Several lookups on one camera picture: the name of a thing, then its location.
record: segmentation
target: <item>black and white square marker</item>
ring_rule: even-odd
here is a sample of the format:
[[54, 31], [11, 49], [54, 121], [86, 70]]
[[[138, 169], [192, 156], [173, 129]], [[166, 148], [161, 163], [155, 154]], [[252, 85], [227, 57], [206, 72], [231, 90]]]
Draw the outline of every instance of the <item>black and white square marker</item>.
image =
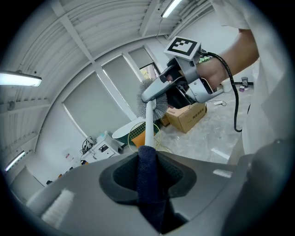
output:
[[164, 52], [191, 60], [200, 46], [200, 42], [175, 36]]

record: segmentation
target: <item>white shirt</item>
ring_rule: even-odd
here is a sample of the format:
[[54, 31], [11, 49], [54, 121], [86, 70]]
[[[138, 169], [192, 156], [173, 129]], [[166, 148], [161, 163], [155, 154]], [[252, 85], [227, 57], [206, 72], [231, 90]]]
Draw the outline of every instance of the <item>white shirt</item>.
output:
[[222, 25], [251, 30], [260, 55], [251, 107], [242, 128], [245, 154], [294, 135], [293, 74], [288, 55], [258, 9], [240, 0], [212, 0]]

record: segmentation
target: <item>blue cloth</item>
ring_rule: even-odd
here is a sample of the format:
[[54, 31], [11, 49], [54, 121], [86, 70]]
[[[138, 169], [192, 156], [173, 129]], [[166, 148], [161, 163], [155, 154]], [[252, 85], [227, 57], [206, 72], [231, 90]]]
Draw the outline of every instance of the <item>blue cloth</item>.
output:
[[157, 154], [153, 147], [138, 148], [136, 190], [141, 213], [158, 232], [161, 232], [166, 199], [159, 184]]

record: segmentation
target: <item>ceiling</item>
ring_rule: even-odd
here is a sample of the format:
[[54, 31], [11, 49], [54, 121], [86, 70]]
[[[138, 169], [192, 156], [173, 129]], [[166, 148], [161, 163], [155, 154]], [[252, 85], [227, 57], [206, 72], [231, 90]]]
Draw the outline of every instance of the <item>ceiling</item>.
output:
[[35, 151], [51, 105], [84, 67], [132, 41], [157, 34], [170, 39], [212, 10], [209, 0], [182, 0], [162, 20], [161, 13], [169, 3], [170, 0], [53, 0], [40, 6], [15, 36], [1, 65], [4, 70], [42, 77], [37, 88], [0, 87], [2, 164], [7, 165], [22, 150]]

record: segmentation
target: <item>glossy concrete floor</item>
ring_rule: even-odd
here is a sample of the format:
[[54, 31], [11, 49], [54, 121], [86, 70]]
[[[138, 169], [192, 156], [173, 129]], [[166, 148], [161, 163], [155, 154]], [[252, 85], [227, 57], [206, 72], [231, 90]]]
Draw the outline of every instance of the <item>glossy concrete floor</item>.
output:
[[[239, 111], [237, 128], [242, 127], [247, 110], [254, 92], [253, 86], [239, 93]], [[172, 125], [161, 128], [161, 144], [174, 154], [188, 158], [226, 163], [239, 135], [234, 130], [235, 96], [233, 90], [222, 93], [213, 100], [223, 100], [226, 106], [215, 106], [207, 102], [207, 114], [186, 134], [180, 132]], [[128, 146], [124, 153], [132, 152]]]

